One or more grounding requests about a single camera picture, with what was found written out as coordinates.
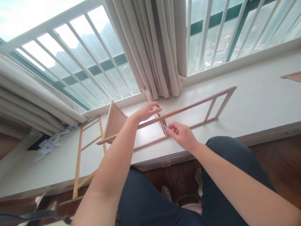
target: leg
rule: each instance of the leg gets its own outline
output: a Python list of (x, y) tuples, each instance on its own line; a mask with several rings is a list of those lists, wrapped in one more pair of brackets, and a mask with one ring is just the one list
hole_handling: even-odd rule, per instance
[[(213, 137), (207, 141), (206, 145), (219, 156), (275, 191), (254, 153), (247, 146), (231, 137)], [(208, 223), (210, 225), (247, 225), (203, 167), (202, 173), (202, 215)]]
[(122, 190), (118, 215), (122, 226), (204, 225), (202, 216), (170, 202), (134, 167), (130, 168)]

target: curtain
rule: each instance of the curtain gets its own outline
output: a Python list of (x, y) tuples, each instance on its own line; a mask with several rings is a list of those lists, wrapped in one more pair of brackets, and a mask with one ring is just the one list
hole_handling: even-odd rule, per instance
[(0, 112), (53, 136), (87, 119), (0, 56)]
[(187, 77), (186, 5), (174, 0), (106, 0), (139, 88), (178, 96)]

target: white curtain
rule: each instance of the white curtain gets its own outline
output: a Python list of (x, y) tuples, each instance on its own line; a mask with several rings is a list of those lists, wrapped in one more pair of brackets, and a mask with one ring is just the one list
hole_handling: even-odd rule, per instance
[(106, 0), (139, 88), (178, 96), (187, 76), (186, 5), (174, 0)]
[(87, 120), (4, 56), (0, 56), (0, 112), (50, 136), (65, 129), (62, 123), (75, 126)]

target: wooden ladder frame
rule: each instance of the wooden ladder frame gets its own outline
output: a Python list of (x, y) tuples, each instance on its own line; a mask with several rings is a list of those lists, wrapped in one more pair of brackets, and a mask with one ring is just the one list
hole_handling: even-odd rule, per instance
[[(176, 115), (176, 114), (179, 114), (179, 113), (181, 113), (181, 112), (183, 112), (183, 111), (186, 111), (186, 110), (188, 110), (188, 109), (191, 109), (191, 108), (193, 108), (193, 107), (195, 107), (195, 106), (204, 104), (204, 103), (206, 103), (206, 102), (208, 102), (208, 101), (212, 101), (212, 102), (211, 102), (211, 104), (210, 104), (210, 107), (209, 107), (209, 109), (208, 109), (208, 112), (207, 112), (207, 114), (206, 114), (206, 117), (205, 117), (204, 121), (199, 122), (199, 123), (197, 123), (197, 124), (194, 124), (194, 125), (190, 126), (189, 128), (193, 129), (193, 128), (198, 127), (198, 126), (201, 126), (201, 125), (203, 125), (203, 124), (205, 124), (205, 123), (208, 123), (208, 122), (211, 122), (211, 121), (213, 121), (213, 120), (216, 120), (216, 119), (218, 119), (218, 117), (220, 116), (220, 114), (222, 113), (222, 111), (224, 110), (226, 104), (228, 103), (229, 99), (231, 98), (231, 96), (232, 96), (232, 94), (234, 93), (234, 91), (236, 90), (236, 88), (237, 88), (236, 86), (233, 86), (233, 87), (231, 87), (231, 88), (225, 89), (224, 91), (221, 91), (221, 92), (219, 92), (219, 93), (216, 93), (216, 94), (214, 94), (214, 95), (212, 95), (212, 96), (209, 96), (209, 97), (207, 97), (207, 98), (204, 98), (204, 99), (202, 99), (202, 100), (200, 100), (200, 101), (198, 101), (198, 102), (196, 102), (196, 103), (194, 103), (194, 104), (191, 104), (191, 105), (189, 105), (189, 106), (187, 106), (187, 107), (183, 107), (183, 108), (180, 108), (180, 109), (178, 109), (178, 110), (174, 110), (174, 111), (172, 111), (172, 112), (169, 112), (169, 113), (167, 113), (167, 114), (165, 114), (165, 115), (158, 116), (158, 117), (156, 117), (155, 119), (152, 119), (152, 120), (150, 120), (150, 121), (147, 121), (147, 122), (145, 122), (145, 123), (140, 124), (140, 125), (138, 126), (138, 129), (142, 129), (142, 128), (146, 127), (146, 126), (149, 126), (149, 125), (151, 125), (151, 124), (153, 124), (153, 123), (156, 123), (156, 122), (159, 122), (159, 121), (162, 122), (162, 124), (163, 124), (163, 121), (165, 121), (166, 118), (169, 118), (169, 117), (171, 117), (171, 116), (174, 116), (174, 115)], [(145, 95), (145, 97), (146, 97), (146, 100), (147, 100), (148, 102), (151, 101), (150, 98), (148, 97), (148, 95), (146, 94), (146, 92), (145, 92), (144, 90), (143, 90), (143, 93), (144, 93), (144, 95)], [(211, 113), (211, 111), (212, 111), (212, 109), (213, 109), (213, 106), (214, 106), (214, 104), (215, 104), (217, 98), (220, 97), (220, 96), (223, 96), (223, 95), (225, 95), (225, 94), (226, 94), (226, 97), (225, 97), (224, 101), (222, 102), (222, 105), (220, 106), (220, 108), (219, 108), (217, 114), (216, 114), (214, 117), (209, 118), (210, 113)], [(143, 144), (143, 145), (141, 145), (141, 146), (138, 146), (138, 147), (134, 148), (134, 151), (139, 150), (139, 149), (141, 149), (141, 148), (145, 148), (145, 147), (150, 146), (150, 145), (153, 145), (153, 144), (155, 144), (155, 143), (157, 143), (157, 142), (160, 142), (160, 141), (165, 140), (165, 139), (167, 139), (167, 138), (170, 137), (169, 135), (167, 135), (166, 132), (164, 132), (164, 134), (165, 134), (164, 137), (161, 137), (161, 138), (156, 139), (156, 140), (154, 140), (154, 141), (151, 141), (151, 142), (148, 142), (148, 143)], [(96, 144), (101, 145), (101, 144), (104, 144), (104, 143), (112, 143), (113, 140), (117, 137), (117, 135), (118, 135), (118, 134), (111, 135), (111, 136), (109, 136), (109, 137), (106, 136), (105, 139), (103, 139), (103, 140), (101, 140), (101, 141), (98, 141)]]
[[(99, 122), (99, 128), (100, 128), (100, 136), (98, 136), (97, 138), (95, 138), (94, 140), (92, 140), (90, 143), (88, 143), (86, 146), (84, 146), (82, 148), (82, 133), (83, 131), (85, 131), (87, 128), (93, 126), (94, 124), (96, 124), (97, 122)], [(80, 131), (80, 135), (79, 135), (79, 144), (78, 144), (78, 152), (77, 152), (77, 163), (76, 163), (76, 170), (75, 170), (75, 180), (74, 180), (74, 188), (73, 188), (73, 198), (75, 199), (78, 196), (78, 189), (80, 189), (80, 187), (82, 187), (88, 180), (90, 180), (92, 177), (94, 177), (96, 170), (91, 173), (89, 176), (86, 176), (84, 180), (82, 180), (79, 183), (79, 170), (80, 170), (80, 165), (81, 165), (81, 152), (86, 149), (87, 147), (89, 147), (91, 144), (93, 144), (95, 141), (97, 141), (99, 138), (104, 138), (103, 135), (103, 127), (101, 124), (101, 118), (100, 115), (97, 116), (96, 118), (86, 122), (85, 124), (81, 125), (81, 131)], [(103, 144), (103, 152), (104, 154), (106, 154), (107, 152), (107, 145), (104, 143)]]

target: white sneaker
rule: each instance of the white sneaker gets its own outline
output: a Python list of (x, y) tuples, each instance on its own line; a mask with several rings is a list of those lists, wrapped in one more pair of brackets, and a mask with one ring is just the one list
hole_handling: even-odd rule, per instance
[(198, 168), (197, 171), (195, 171), (194, 178), (195, 178), (195, 181), (198, 183), (198, 195), (200, 197), (202, 197), (202, 195), (203, 195), (203, 180), (202, 180), (203, 174), (202, 174), (201, 168)]
[(161, 188), (161, 194), (163, 196), (165, 196), (169, 201), (172, 202), (172, 196), (170, 195), (170, 192), (169, 192), (168, 188), (165, 185), (163, 185), (162, 188)]

